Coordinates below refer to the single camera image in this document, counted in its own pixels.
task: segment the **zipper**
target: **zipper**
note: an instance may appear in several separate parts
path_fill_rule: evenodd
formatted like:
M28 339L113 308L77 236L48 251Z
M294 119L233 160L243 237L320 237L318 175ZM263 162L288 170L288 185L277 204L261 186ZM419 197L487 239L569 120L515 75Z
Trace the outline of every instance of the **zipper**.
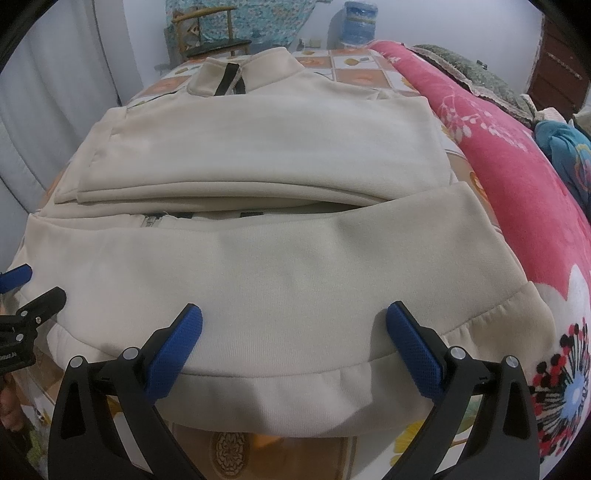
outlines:
M142 227L158 226L163 216L163 213L159 213L158 215L146 216L144 222L142 223Z

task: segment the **black strap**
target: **black strap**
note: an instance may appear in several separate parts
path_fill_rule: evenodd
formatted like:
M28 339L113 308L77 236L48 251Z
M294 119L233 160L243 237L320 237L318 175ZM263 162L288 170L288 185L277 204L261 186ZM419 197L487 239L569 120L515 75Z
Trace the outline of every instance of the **black strap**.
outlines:
M226 70L223 73L222 81L217 86L216 93L214 93L213 96L226 95L226 92L230 88L230 85L236 78L236 74L238 74L239 68L240 65L238 63L228 62L228 64L226 65Z
M246 86L244 85L244 79L240 77L234 86L234 93L236 95L244 95L246 93Z

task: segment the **sweatshirt collar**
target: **sweatshirt collar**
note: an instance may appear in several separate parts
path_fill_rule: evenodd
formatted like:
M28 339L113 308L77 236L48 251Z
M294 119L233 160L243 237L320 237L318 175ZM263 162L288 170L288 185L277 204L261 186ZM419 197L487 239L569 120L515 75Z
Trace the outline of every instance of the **sweatshirt collar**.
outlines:
M238 67L232 69L232 78L228 82L226 68L229 63L237 64ZM291 77L304 68L284 47L271 48L245 57L231 57L229 59L209 57L189 80L187 91L191 95L199 96L213 96L216 92L218 95L229 95L242 79L246 93L249 93L257 88ZM224 74L226 74L226 79L222 83ZM224 91L220 93L221 83Z

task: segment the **white curtain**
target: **white curtain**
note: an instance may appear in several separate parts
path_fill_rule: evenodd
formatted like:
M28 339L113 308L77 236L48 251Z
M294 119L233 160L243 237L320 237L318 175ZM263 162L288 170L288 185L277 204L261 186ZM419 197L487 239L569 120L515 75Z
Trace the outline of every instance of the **white curtain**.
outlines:
M58 0L0 74L0 271L17 250L27 212L117 101L93 0Z

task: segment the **chair backrest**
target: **chair backrest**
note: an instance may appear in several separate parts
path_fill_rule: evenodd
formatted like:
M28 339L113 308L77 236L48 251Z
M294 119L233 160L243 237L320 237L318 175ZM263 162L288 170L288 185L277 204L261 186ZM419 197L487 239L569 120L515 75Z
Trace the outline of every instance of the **chair backrest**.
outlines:
M217 14L220 12L228 12L228 39L232 40L234 38L234 32L232 28L232 10L235 10L236 7L233 5L221 6L221 7L208 7L208 8L200 8L193 12L189 12L183 15L176 15L173 17L173 24L177 31L177 41L178 41L178 49L180 54L184 57L185 52L188 49L187 43L183 39L183 33L181 30L181 24L185 20L192 20L193 18L197 19L197 29L198 29L198 36L199 36L199 44L202 44L202 37L201 37L201 22L200 19L202 17L206 17L208 15Z

